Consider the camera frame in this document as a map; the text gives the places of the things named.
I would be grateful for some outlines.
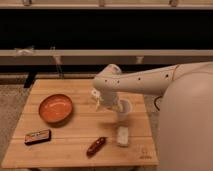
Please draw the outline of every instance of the toy sausage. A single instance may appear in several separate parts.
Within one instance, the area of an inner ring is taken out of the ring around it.
[[[87,156],[91,157],[97,153],[101,147],[106,143],[106,137],[100,137],[87,150]]]

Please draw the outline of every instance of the small white block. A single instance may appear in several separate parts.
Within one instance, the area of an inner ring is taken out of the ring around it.
[[[128,127],[120,126],[117,132],[117,143],[121,147],[127,147],[129,144],[129,129]]]

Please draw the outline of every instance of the small box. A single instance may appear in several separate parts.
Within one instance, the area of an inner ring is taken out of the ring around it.
[[[51,131],[43,130],[39,132],[32,132],[25,135],[25,144],[32,145],[41,142],[46,142],[51,140]]]

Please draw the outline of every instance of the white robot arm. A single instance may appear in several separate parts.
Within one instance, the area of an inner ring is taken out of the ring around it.
[[[108,65],[93,80],[100,106],[124,112],[117,92],[163,95],[158,171],[213,170],[213,62],[122,74]]]

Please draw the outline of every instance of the cable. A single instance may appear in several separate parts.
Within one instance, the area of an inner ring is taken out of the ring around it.
[[[158,97],[156,97],[155,98],[155,100],[154,100],[154,105],[155,105],[155,107],[156,107],[156,109],[158,110],[158,111],[160,111],[160,108],[158,107],[158,105],[157,105],[157,101],[158,101],[158,99],[160,99],[160,98],[162,98],[163,96],[158,96]]]

